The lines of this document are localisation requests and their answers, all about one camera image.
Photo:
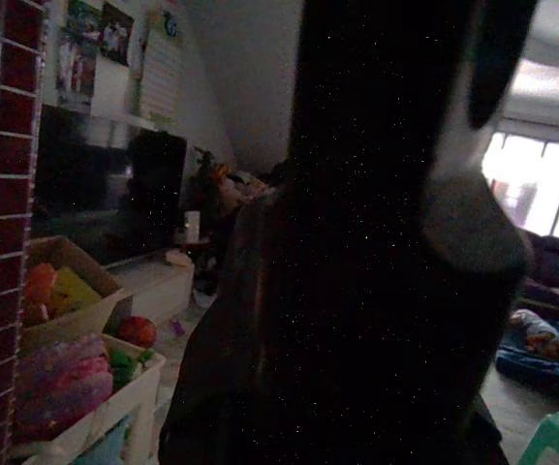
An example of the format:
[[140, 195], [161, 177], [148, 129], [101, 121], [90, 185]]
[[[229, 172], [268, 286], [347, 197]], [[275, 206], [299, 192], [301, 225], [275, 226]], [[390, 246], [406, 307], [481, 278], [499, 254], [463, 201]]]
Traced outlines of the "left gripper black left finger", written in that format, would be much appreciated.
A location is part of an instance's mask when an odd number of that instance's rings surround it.
[[292, 154], [315, 194], [419, 192], [473, 0], [304, 0]]

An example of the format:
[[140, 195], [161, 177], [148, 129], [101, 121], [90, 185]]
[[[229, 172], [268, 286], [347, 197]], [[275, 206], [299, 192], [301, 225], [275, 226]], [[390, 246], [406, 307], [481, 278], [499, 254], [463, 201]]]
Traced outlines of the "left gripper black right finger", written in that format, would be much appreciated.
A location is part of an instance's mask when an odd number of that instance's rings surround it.
[[536, 0], [480, 0], [468, 115], [473, 128], [498, 111], [530, 30]]

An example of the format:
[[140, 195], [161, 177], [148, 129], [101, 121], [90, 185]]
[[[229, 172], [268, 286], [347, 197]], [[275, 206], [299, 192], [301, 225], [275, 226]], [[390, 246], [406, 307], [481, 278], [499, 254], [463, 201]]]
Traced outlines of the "plush toy pile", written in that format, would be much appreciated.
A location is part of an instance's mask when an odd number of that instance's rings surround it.
[[191, 203], [203, 219], [231, 215], [241, 206], [276, 190], [251, 173], [216, 162], [209, 150], [196, 146], [194, 150], [198, 168], [190, 178]]

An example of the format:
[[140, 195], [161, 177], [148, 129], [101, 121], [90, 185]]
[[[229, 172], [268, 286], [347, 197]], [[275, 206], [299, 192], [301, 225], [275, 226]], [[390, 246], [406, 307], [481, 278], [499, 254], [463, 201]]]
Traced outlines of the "white cup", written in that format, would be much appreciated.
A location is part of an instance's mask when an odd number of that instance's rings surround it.
[[200, 241], [201, 213], [198, 210], [187, 210], [184, 213], [184, 234], [187, 244]]

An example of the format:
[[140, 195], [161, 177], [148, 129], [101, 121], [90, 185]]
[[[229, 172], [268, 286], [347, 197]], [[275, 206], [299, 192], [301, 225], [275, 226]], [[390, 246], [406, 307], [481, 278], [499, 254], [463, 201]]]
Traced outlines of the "dark purple sofa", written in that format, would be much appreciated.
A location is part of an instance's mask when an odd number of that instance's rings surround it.
[[533, 253], [533, 264], [521, 290], [518, 307], [543, 318], [559, 320], [559, 237], [521, 230]]

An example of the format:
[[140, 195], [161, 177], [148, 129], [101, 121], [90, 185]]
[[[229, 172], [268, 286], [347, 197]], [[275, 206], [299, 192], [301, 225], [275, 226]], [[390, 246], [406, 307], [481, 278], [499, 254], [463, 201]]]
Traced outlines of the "black flat television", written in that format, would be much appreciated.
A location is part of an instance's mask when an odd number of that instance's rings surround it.
[[32, 237], [66, 237], [99, 264], [168, 247], [186, 154], [168, 132], [43, 106]]

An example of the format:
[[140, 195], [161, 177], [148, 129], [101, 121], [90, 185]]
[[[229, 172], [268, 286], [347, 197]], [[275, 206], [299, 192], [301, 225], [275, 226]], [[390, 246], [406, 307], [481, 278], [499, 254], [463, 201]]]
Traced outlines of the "white low cabinet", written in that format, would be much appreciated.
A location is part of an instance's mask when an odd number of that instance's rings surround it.
[[177, 249], [115, 263], [107, 271], [124, 290], [109, 322], [144, 317], [159, 325], [183, 312], [192, 293], [194, 265]]

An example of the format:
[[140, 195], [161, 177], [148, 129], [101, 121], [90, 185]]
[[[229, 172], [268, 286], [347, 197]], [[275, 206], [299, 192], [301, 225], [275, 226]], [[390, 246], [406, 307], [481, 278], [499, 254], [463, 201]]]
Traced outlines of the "blue baby mattress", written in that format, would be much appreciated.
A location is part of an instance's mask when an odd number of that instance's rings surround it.
[[500, 374], [532, 388], [558, 390], [559, 321], [529, 309], [513, 311], [494, 366]]

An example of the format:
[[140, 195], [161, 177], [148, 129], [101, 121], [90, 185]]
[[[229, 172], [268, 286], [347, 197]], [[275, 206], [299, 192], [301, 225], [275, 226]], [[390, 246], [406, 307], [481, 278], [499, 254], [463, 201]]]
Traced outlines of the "red ball toy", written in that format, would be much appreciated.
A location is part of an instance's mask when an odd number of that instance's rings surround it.
[[121, 322], [116, 336], [130, 344], [149, 349], [156, 342], [157, 328], [145, 317], [132, 316]]

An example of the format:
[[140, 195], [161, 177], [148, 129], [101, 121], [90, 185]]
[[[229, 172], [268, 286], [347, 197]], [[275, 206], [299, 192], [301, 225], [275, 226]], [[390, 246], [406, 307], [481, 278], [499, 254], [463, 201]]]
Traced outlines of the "yellow toy block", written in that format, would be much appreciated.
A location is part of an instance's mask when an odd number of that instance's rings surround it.
[[57, 271], [48, 312], [55, 319], [84, 309], [101, 299], [101, 296], [71, 268], [64, 266]]

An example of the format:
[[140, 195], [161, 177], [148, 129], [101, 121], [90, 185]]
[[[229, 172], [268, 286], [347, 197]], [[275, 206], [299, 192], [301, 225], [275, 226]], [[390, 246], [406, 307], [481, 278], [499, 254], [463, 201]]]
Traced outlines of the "orange toy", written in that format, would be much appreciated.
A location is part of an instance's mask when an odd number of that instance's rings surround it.
[[38, 263], [31, 267], [23, 289], [24, 317], [46, 321], [57, 271], [51, 263]]

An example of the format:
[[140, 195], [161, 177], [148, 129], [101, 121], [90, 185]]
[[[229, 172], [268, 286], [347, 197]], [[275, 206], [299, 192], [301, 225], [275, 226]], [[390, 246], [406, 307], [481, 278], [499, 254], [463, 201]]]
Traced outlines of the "white plastic toy basket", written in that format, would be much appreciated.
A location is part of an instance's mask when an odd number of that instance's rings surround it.
[[[99, 336], [105, 341], [108, 354], [116, 349], [136, 357], [145, 351], [107, 334]], [[154, 352], [131, 383], [113, 390], [94, 411], [50, 441], [17, 443], [13, 434], [11, 458], [21, 465], [74, 465], [111, 436], [122, 440], [129, 432], [130, 443], [123, 452], [124, 465], [143, 465], [151, 449], [155, 402], [164, 363], [164, 357]]]

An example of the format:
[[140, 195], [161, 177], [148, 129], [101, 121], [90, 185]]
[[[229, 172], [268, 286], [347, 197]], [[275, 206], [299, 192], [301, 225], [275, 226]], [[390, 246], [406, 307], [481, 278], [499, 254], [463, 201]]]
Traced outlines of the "pink purple toy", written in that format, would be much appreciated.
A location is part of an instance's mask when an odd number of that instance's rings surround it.
[[42, 347], [18, 366], [14, 440], [50, 441], [94, 411], [112, 391], [108, 349], [101, 336]]

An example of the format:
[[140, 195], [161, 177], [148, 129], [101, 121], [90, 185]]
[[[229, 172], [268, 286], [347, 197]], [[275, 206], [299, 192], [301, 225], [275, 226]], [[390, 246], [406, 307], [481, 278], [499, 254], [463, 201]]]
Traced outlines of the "white slatted wall board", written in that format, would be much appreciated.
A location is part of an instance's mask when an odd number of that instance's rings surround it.
[[163, 26], [147, 30], [141, 50], [136, 105], [141, 118], [169, 125], [175, 115], [184, 64], [184, 45], [179, 34], [172, 37]]

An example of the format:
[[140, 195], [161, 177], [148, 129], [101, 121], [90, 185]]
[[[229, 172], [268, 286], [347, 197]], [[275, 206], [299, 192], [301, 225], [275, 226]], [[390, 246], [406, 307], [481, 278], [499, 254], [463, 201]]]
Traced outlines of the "wall photo posters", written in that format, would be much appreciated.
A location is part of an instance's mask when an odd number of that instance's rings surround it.
[[65, 25], [55, 49], [57, 104], [89, 112], [94, 96], [97, 58], [128, 64], [128, 47], [135, 20], [104, 1], [96, 8], [86, 0], [67, 0]]

